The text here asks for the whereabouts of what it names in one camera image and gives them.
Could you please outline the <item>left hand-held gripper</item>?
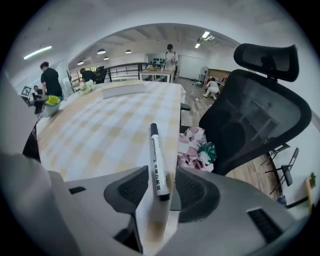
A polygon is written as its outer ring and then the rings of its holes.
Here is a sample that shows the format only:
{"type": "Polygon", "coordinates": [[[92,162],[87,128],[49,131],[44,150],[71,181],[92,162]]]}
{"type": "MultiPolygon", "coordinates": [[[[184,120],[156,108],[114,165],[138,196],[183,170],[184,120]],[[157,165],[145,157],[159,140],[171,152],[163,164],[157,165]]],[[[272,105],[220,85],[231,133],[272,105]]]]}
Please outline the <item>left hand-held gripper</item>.
{"type": "Polygon", "coordinates": [[[47,95],[36,94],[35,92],[31,92],[31,90],[30,87],[25,86],[20,96],[28,107],[34,107],[35,114],[40,114],[43,111],[43,101],[47,101],[49,97],[47,95]]]}

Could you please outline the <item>white table with wooden top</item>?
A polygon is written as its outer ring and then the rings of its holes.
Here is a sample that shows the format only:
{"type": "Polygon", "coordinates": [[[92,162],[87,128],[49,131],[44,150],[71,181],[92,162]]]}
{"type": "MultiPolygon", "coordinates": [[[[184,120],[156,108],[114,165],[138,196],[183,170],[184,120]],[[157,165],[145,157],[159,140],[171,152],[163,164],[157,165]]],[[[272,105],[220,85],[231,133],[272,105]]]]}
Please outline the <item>white table with wooden top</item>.
{"type": "Polygon", "coordinates": [[[165,82],[169,83],[173,75],[174,72],[169,70],[144,70],[138,73],[138,79],[142,81],[143,76],[151,76],[152,81],[154,82],[158,76],[161,80],[162,77],[165,77],[165,82]]]}

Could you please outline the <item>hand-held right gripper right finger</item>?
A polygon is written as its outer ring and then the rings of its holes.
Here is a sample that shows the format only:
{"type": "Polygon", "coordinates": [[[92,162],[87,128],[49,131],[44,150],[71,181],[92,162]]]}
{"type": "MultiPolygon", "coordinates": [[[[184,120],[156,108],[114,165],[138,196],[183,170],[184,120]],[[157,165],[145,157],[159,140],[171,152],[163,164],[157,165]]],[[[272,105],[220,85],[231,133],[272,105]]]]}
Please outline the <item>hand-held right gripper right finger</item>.
{"type": "Polygon", "coordinates": [[[276,256],[295,223],[278,202],[244,181],[177,167],[177,229],[156,256],[276,256]]]}

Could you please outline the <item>artificial white flower bouquet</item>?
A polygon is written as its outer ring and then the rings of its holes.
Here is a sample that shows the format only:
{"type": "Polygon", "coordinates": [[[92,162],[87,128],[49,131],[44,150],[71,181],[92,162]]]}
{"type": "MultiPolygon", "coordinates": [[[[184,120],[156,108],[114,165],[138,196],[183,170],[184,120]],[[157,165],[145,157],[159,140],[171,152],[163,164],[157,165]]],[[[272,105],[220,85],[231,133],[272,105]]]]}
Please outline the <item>artificial white flower bouquet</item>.
{"type": "Polygon", "coordinates": [[[78,94],[80,96],[86,95],[96,89],[96,84],[93,80],[81,82],[79,84],[79,91],[78,94]]]}

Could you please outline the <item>checkered flower-print tablecloth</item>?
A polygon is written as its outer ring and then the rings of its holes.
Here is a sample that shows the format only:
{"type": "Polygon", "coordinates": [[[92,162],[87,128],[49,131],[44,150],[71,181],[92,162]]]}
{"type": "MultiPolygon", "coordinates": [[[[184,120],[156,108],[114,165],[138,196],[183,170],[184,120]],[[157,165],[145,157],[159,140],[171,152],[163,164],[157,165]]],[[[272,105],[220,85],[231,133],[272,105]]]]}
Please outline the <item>checkered flower-print tablecloth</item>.
{"type": "Polygon", "coordinates": [[[116,173],[148,166],[148,188],[135,216],[145,255],[164,244],[170,202],[160,201],[152,159],[151,124],[156,124],[168,183],[175,179],[180,128],[180,84],[146,82],[145,92],[103,98],[99,87],[86,95],[74,94],[51,118],[36,126],[39,156],[49,171],[58,172],[71,187],[84,191],[72,196],[80,211],[111,236],[124,221],[104,198],[105,181],[116,173]]]}

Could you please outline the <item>black folding chair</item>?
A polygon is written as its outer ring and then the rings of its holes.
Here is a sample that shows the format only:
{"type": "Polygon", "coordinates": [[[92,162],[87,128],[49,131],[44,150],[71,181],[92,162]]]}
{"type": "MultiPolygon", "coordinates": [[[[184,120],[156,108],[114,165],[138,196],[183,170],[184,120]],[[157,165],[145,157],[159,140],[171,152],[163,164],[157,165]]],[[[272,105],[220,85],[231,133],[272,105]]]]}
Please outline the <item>black folding chair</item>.
{"type": "Polygon", "coordinates": [[[292,169],[293,165],[296,162],[296,159],[297,159],[297,157],[299,155],[299,152],[300,152],[300,149],[298,147],[296,147],[288,164],[282,165],[279,168],[274,168],[272,170],[268,170],[268,171],[265,172],[266,174],[267,173],[274,173],[275,176],[277,176],[278,175],[278,171],[282,171],[282,176],[277,179],[277,184],[274,187],[273,191],[276,190],[276,189],[279,190],[282,187],[282,184],[284,182],[286,183],[286,185],[288,187],[293,184],[293,178],[292,178],[292,175],[291,175],[291,169],[292,169]]]}

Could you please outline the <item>black metal railing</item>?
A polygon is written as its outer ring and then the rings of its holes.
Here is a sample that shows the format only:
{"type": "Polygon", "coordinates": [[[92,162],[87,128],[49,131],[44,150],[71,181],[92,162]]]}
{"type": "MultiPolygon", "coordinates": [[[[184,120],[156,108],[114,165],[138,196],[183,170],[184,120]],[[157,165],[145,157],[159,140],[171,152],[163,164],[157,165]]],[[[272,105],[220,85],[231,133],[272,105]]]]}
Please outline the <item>black metal railing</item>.
{"type": "MultiPolygon", "coordinates": [[[[113,82],[118,80],[137,79],[139,72],[147,70],[151,63],[147,62],[133,62],[114,66],[104,66],[107,69],[107,74],[104,82],[113,82]]],[[[96,72],[98,66],[85,68],[87,71],[96,72]]]]}

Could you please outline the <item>black mesh office chair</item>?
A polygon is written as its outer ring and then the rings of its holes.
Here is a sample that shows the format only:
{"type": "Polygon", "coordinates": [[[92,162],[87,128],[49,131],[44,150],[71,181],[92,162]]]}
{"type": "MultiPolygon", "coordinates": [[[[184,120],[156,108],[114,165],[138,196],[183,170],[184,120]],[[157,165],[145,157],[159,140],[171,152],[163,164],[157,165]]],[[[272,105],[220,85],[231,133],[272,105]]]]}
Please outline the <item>black mesh office chair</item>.
{"type": "Polygon", "coordinates": [[[199,121],[215,146],[213,173],[222,176],[294,139],[312,119],[308,103],[280,84],[299,75],[295,45],[243,43],[233,58],[239,68],[199,121]]]}

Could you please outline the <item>white marker pen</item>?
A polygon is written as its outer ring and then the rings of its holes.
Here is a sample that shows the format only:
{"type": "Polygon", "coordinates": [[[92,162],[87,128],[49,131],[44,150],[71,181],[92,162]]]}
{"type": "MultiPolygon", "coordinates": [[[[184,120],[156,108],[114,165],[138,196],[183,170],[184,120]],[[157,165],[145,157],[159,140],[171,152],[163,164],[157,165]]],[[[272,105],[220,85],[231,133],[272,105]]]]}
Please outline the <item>white marker pen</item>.
{"type": "Polygon", "coordinates": [[[156,194],[161,202],[170,199],[170,189],[165,160],[161,150],[160,136],[156,123],[150,124],[151,153],[156,194]]]}

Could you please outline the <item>yellow notebook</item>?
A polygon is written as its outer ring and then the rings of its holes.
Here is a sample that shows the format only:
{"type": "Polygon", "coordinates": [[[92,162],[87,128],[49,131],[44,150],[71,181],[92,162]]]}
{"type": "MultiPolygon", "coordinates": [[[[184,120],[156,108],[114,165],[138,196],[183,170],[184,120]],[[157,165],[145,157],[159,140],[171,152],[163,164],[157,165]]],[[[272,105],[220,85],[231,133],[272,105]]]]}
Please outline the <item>yellow notebook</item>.
{"type": "Polygon", "coordinates": [[[128,94],[144,93],[146,86],[144,84],[117,85],[102,90],[102,97],[108,99],[128,94]]]}

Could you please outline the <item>green white crumpled bag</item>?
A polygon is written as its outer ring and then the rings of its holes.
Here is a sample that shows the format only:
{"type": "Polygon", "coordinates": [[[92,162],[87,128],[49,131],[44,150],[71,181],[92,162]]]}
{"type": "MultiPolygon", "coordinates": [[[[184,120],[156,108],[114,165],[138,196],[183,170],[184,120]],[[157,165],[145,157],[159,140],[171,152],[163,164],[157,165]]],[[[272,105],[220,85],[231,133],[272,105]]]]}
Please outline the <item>green white crumpled bag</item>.
{"type": "Polygon", "coordinates": [[[203,144],[197,152],[199,160],[206,165],[212,164],[217,158],[216,148],[212,142],[203,144]]]}

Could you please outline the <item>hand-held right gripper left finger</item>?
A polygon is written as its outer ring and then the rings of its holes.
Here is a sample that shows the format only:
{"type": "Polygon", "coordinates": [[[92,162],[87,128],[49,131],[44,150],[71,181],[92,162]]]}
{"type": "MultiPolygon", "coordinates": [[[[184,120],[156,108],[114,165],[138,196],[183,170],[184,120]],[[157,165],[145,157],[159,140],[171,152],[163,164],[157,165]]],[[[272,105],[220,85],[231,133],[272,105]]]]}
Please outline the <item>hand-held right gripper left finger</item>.
{"type": "Polygon", "coordinates": [[[121,244],[142,253],[136,210],[149,184],[148,166],[66,182],[73,199],[98,227],[121,244]]]}

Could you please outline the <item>pink checkered cloth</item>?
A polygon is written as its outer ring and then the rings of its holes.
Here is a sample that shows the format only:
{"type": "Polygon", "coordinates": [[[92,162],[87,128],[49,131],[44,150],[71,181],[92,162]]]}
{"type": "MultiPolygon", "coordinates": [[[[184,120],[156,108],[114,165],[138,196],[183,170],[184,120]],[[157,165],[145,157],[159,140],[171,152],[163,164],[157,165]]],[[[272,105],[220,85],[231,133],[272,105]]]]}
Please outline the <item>pink checkered cloth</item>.
{"type": "Polygon", "coordinates": [[[205,172],[214,170],[214,162],[206,165],[199,160],[198,149],[208,143],[203,128],[192,126],[184,133],[179,134],[177,166],[197,169],[205,172]]]}

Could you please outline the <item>white standing fan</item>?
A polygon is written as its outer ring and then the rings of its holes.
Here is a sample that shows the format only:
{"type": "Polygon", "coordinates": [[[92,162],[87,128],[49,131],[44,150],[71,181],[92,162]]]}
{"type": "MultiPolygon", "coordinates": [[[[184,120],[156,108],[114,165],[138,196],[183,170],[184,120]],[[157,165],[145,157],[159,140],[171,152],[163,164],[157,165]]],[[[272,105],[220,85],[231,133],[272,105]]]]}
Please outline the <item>white standing fan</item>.
{"type": "Polygon", "coordinates": [[[209,71],[209,68],[207,66],[202,67],[200,70],[199,82],[201,83],[202,86],[205,85],[206,77],[208,76],[207,75],[208,71],[209,71]]]}

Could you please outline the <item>light blue pencil case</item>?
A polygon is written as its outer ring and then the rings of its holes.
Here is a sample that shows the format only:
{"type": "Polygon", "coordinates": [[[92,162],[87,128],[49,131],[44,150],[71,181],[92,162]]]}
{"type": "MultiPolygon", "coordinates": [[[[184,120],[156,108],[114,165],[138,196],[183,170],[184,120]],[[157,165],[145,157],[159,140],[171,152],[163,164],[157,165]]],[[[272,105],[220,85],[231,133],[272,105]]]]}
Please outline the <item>light blue pencil case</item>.
{"type": "Polygon", "coordinates": [[[45,102],[43,117],[50,118],[54,116],[59,111],[60,104],[63,100],[63,97],[49,95],[48,100],[45,102]]]}

